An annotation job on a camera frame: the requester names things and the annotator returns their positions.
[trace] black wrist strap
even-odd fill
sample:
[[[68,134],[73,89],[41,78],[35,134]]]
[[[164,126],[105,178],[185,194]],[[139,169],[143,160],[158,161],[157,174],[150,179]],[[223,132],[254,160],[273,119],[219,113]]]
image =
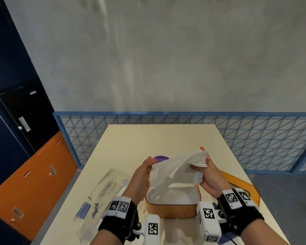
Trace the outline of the black wrist strap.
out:
[[[251,200],[247,194],[240,194],[241,192],[237,192],[235,189],[232,189],[232,192],[233,193],[229,192],[227,194],[222,194],[218,198],[218,205],[228,225],[231,227],[231,231],[240,236],[250,223],[256,219],[264,220],[264,218],[257,210],[256,205],[247,205],[248,202],[250,203],[249,200]]]
[[[103,214],[106,216],[103,218],[102,223],[98,228],[98,231],[103,229],[110,231],[116,237],[118,237],[122,244],[125,243],[126,239],[133,241],[136,236],[132,234],[132,230],[136,229],[139,221],[137,206],[134,204],[134,202],[126,202],[122,200],[119,201],[114,199],[108,205],[105,213],[109,211],[112,211],[112,214]]]

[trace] orange cabinet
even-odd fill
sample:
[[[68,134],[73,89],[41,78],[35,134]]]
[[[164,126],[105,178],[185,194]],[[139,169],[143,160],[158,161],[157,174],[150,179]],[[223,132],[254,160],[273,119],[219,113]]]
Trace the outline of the orange cabinet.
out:
[[[58,132],[0,185],[0,218],[33,240],[76,170]]]

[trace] blue railing frame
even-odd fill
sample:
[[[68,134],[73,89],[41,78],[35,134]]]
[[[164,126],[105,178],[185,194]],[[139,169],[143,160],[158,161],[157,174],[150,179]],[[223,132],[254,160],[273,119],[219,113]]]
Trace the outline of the blue railing frame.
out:
[[[60,119],[60,116],[218,116],[218,117],[306,117],[306,112],[54,112],[55,120],[64,136],[67,146],[74,158],[79,169],[83,169],[84,165],[79,162],[78,156],[71,144],[68,134]],[[306,171],[299,171],[306,163],[306,150],[295,162],[290,171],[279,170],[249,170],[246,169],[246,174],[306,174]]]

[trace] person's left hand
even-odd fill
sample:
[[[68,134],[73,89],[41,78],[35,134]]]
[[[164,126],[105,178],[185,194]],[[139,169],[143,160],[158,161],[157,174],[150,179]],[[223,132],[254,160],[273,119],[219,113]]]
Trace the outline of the person's left hand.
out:
[[[136,205],[143,200],[147,195],[150,187],[149,177],[152,169],[152,165],[157,163],[156,159],[152,159],[150,156],[143,162],[142,165],[136,169],[133,174],[129,185],[122,194],[122,196],[131,198],[131,201]]]

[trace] clear plastic packaging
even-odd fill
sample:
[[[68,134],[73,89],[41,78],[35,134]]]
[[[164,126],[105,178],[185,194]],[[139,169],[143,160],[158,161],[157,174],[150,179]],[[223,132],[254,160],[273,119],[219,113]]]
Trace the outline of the clear plastic packaging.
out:
[[[126,188],[130,179],[131,178],[128,175],[115,169],[110,169],[100,180],[98,185],[85,201],[85,203],[89,203],[88,200],[90,199],[91,207],[83,220],[82,226],[76,232],[81,244],[89,244],[94,239],[98,232],[98,226],[103,211],[107,208],[110,201],[112,201],[118,192],[123,187]],[[74,220],[76,219],[78,221],[81,220],[77,215]]]

